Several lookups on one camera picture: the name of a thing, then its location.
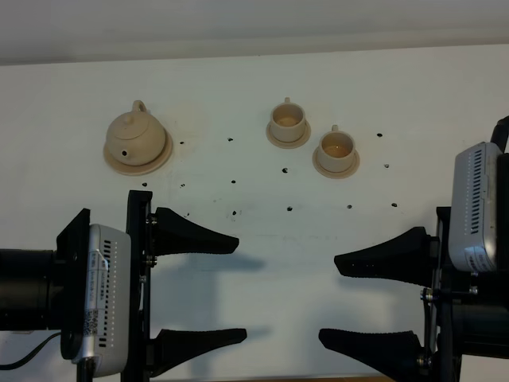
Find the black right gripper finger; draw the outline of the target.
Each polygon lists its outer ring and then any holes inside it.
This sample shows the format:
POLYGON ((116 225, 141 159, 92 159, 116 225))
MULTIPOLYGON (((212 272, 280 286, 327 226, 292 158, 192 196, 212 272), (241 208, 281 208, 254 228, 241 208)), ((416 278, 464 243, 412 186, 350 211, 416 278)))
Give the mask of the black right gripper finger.
POLYGON ((357 360, 390 378, 427 378, 425 352, 412 331, 357 333, 321 329, 321 344, 328 350, 357 360))
POLYGON ((414 227, 387 242, 337 255, 339 273, 352 278, 389 279, 431 287, 437 266, 437 237, 414 227))

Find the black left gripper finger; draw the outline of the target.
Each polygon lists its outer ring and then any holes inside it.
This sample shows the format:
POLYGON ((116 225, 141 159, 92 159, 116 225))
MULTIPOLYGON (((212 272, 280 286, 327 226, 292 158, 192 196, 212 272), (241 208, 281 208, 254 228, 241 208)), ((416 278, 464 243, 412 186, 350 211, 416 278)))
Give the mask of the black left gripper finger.
POLYGON ((225 255, 239 246, 238 238, 199 226, 168 208, 157 208, 150 216, 150 226, 155 255, 225 255))
POLYGON ((147 345, 147 370, 160 376, 191 359, 247 339, 245 329, 178 331, 162 329, 147 345))

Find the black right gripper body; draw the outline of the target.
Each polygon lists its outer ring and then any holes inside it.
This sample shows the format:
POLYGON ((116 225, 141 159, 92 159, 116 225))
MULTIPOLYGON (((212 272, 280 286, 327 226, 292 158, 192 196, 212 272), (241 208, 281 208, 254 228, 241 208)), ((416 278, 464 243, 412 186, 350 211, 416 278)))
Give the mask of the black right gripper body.
POLYGON ((448 252, 451 208, 438 207, 436 214, 436 232, 426 233, 421 240, 426 283, 420 295, 424 308, 424 345, 419 367, 429 381, 458 381, 461 355, 454 345, 453 266, 448 252))

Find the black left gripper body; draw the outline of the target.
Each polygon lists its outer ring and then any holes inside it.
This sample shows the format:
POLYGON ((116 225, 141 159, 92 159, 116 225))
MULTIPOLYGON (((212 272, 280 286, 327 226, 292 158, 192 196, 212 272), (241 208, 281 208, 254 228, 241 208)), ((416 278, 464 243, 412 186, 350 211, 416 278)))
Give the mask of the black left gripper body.
MULTIPOLYGON (((127 200, 126 230, 131 241, 130 259, 130 324, 126 367, 123 381, 147 381, 146 347, 150 339, 150 267, 155 261, 151 248, 150 216, 152 194, 131 190, 127 200)), ((63 278, 59 319, 61 320, 60 352, 72 361, 82 336, 79 334, 84 312, 86 286, 86 252, 91 226, 90 212, 83 209, 56 238, 56 269, 63 278)))

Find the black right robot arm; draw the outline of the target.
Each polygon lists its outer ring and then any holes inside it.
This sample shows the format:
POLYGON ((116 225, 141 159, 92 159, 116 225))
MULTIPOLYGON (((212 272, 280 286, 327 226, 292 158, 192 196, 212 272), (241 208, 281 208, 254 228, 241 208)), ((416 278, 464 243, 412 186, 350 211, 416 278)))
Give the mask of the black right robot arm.
POLYGON ((508 356, 508 121, 456 156, 453 197, 437 233, 414 227, 337 255, 347 277, 421 287, 424 335, 322 329, 321 344, 395 381, 457 381, 465 355, 508 356))

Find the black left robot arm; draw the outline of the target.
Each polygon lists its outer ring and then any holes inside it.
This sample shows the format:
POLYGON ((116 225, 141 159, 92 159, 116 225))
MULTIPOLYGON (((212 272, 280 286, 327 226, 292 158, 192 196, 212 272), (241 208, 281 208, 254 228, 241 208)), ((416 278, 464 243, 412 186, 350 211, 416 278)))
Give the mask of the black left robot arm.
POLYGON ((168 208, 153 209, 150 191, 128 195, 126 230, 92 224, 81 210, 55 250, 1 252, 1 328, 48 330, 77 380, 119 375, 147 381, 247 338, 245 329, 150 334, 150 281, 157 259, 174 254, 231 254, 239 240, 201 227, 168 208))

